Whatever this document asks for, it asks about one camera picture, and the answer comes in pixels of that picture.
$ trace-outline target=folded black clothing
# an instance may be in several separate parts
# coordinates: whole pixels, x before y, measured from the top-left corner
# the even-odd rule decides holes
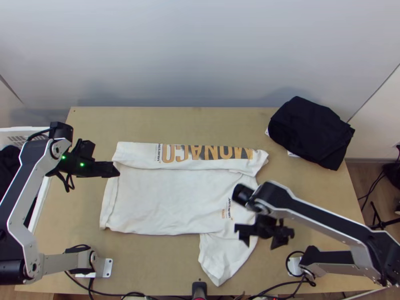
[[[268,134],[301,158],[337,170],[354,129],[330,108],[294,97],[271,117]]]
[[[0,199],[2,199],[20,168],[20,149],[7,146],[0,151]]]

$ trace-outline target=white t-shirt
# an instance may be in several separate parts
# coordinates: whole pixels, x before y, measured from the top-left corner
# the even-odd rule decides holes
[[[255,215],[232,201],[237,184],[257,187],[268,154],[229,146],[119,142],[112,158],[120,172],[108,179],[100,228],[143,235],[200,234],[198,261],[217,286],[247,260],[235,223]]]

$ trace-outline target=orange lettering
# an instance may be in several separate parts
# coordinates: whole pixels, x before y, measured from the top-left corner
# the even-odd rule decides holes
[[[234,149],[234,158],[239,160],[242,158],[242,150],[243,148],[241,147],[233,147]]]
[[[171,149],[169,159],[167,159],[167,146]],[[175,159],[175,147],[173,145],[162,144],[162,161],[166,164],[172,163]]]
[[[203,146],[191,145],[191,157],[194,161],[199,159],[200,153],[202,152]]]
[[[246,151],[247,154],[247,159],[252,160],[253,159],[253,149],[249,148],[243,148],[244,151]]]
[[[175,146],[176,150],[181,149],[182,147],[180,145],[176,145]],[[185,160],[187,160],[189,158],[189,146],[185,145],[184,146],[184,155],[183,155],[183,159],[180,156],[176,156],[175,159],[178,163],[183,162]]]
[[[208,161],[209,158],[209,151],[212,155],[212,160],[218,159],[218,147],[217,146],[204,146],[204,159]]]
[[[225,154],[225,148],[228,148],[228,154]],[[219,155],[223,160],[228,160],[232,157],[232,147],[220,146]]]

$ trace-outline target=robotic arm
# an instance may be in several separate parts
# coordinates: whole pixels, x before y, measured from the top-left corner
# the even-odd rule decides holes
[[[48,139],[36,139],[48,132]],[[65,189],[74,189],[77,177],[115,177],[120,173],[112,162],[95,161],[95,144],[79,139],[72,144],[73,128],[52,122],[50,128],[28,138],[22,146],[20,167],[0,202],[0,285],[30,284],[44,275],[69,271],[82,277],[109,277],[113,260],[100,258],[89,246],[66,249],[62,254],[45,255],[38,250],[26,220],[44,176],[56,175]],[[61,172],[67,173],[66,180]]]
[[[290,218],[324,233],[350,247],[349,251],[320,251],[309,246],[304,255],[291,261],[293,274],[305,273],[314,281],[326,273],[366,276],[381,286],[399,286],[400,244],[386,231],[367,226],[307,203],[287,187],[267,181],[256,191],[238,184],[232,199],[256,212],[254,225],[235,224],[239,239],[249,245],[250,236],[273,238],[271,249],[287,245],[295,233],[284,226]]]

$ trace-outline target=black cable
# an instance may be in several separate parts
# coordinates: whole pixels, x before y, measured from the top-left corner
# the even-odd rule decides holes
[[[381,181],[381,179],[384,178],[384,177],[385,177],[385,175],[382,175],[382,177],[380,177],[380,178],[376,181],[375,186],[374,186],[373,188],[375,188],[375,187],[377,186],[378,182]],[[366,196],[365,201],[364,201],[364,203],[362,204],[361,211],[363,211],[364,208],[366,207],[366,204],[367,204],[367,202],[368,202],[368,198],[370,197],[370,194],[371,194],[371,193],[369,193],[369,194]]]
[[[92,295],[92,292],[91,292],[91,290],[92,290],[92,285],[93,285],[93,282],[94,282],[94,281],[95,281],[95,278],[94,278],[94,277],[92,277],[92,278],[89,279],[89,288],[88,288],[87,293],[89,294],[90,300],[95,300],[95,299],[93,299],[93,295]]]
[[[398,163],[399,159],[400,159],[400,144],[396,145],[396,148],[398,150],[398,155],[397,155],[397,159],[394,161],[394,163]],[[371,184],[368,193],[366,193],[364,196],[358,198],[358,200],[361,200],[363,198],[366,198],[364,203],[362,204],[361,207],[361,211],[363,211],[364,207],[366,206],[367,202],[368,202],[368,197],[370,196],[370,194],[374,191],[375,187],[377,186],[378,182],[381,181],[381,179],[385,177],[384,171],[380,172],[380,174],[378,175],[378,177],[375,179],[375,181]]]
[[[187,298],[182,297],[182,296],[170,296],[170,297],[179,298],[179,299],[183,299],[183,300],[188,300]]]
[[[48,133],[50,130],[52,130],[51,128],[47,128],[45,130],[39,131],[39,132],[35,132],[34,134],[31,134],[30,136],[28,136],[28,138],[26,139],[26,141],[31,141],[32,139],[38,137],[38,136],[45,136],[46,138],[48,138],[46,135],[44,135],[45,133]]]
[[[267,289],[263,290],[262,292],[258,293],[257,295],[250,296],[248,298],[248,300],[253,300],[254,298],[257,298],[257,297],[263,297],[263,298],[268,298],[268,299],[276,299],[276,300],[286,300],[286,299],[289,299],[289,298],[293,298],[296,295],[296,293],[298,292],[298,290],[300,289],[300,287],[303,284],[303,282],[308,283],[312,287],[316,286],[315,282],[312,282],[312,281],[308,280],[306,278],[306,274],[303,274],[302,277],[301,277],[301,280],[283,282],[283,283],[274,285],[274,286],[272,286],[270,288],[267,288]],[[289,296],[286,296],[286,297],[275,297],[275,296],[265,295],[266,293],[268,293],[268,292],[270,292],[270,291],[272,291],[272,290],[274,290],[276,288],[279,288],[279,287],[282,287],[282,286],[287,286],[287,285],[293,285],[293,284],[298,284],[298,285],[297,285],[296,289],[294,290],[294,292],[291,293]]]
[[[301,274],[301,275],[294,275],[294,274],[289,270],[289,266],[288,266],[289,259],[291,258],[291,256],[292,256],[293,254],[296,254],[296,253],[301,253],[302,255],[304,255],[304,252],[303,252],[303,251],[293,251],[292,253],[290,253],[290,254],[286,257],[286,261],[285,261],[284,265],[285,265],[285,267],[286,267],[287,272],[288,272],[290,275],[292,275],[293,277],[302,277],[303,274]]]
[[[91,247],[86,245],[86,244],[79,244],[79,245],[75,245],[71,248],[84,248],[84,250],[89,250]],[[79,287],[81,287],[82,289],[86,290],[89,294],[90,300],[94,300],[93,299],[93,294],[98,294],[98,295],[102,295],[102,296],[109,296],[109,297],[122,297],[122,299],[124,299],[127,296],[135,296],[135,297],[146,297],[145,294],[138,292],[138,291],[130,291],[129,293],[126,294],[111,294],[111,293],[106,293],[106,292],[101,292],[101,291],[97,291],[92,289],[93,283],[95,281],[95,278],[90,278],[89,280],[89,286],[86,287],[83,284],[81,284],[79,281],[77,281],[75,278],[73,278],[70,274],[68,274],[67,271],[64,271],[65,275],[67,275],[69,277],[69,279],[71,279],[75,284],[77,284]]]
[[[382,176],[383,173],[384,173],[384,171],[380,172],[378,177],[375,179],[375,181],[369,187],[368,193],[366,193],[364,196],[358,198],[357,200],[361,200],[361,199],[363,199],[365,197],[368,197],[374,191],[375,187],[377,186],[377,181],[379,180],[379,178]]]
[[[76,283],[78,286],[80,286],[82,289],[84,289],[85,291],[89,291],[93,294],[98,294],[98,295],[102,295],[102,296],[109,296],[109,297],[124,297],[127,296],[128,294],[130,296],[136,296],[136,297],[145,297],[146,295],[138,292],[138,291],[131,291],[129,293],[126,294],[111,294],[111,293],[106,293],[106,292],[101,292],[98,290],[94,290],[92,288],[88,288],[86,286],[84,286],[83,284],[81,284],[79,281],[77,281],[75,278],[73,278],[67,271],[64,271],[64,273],[69,277],[69,279],[71,279],[74,283]]]

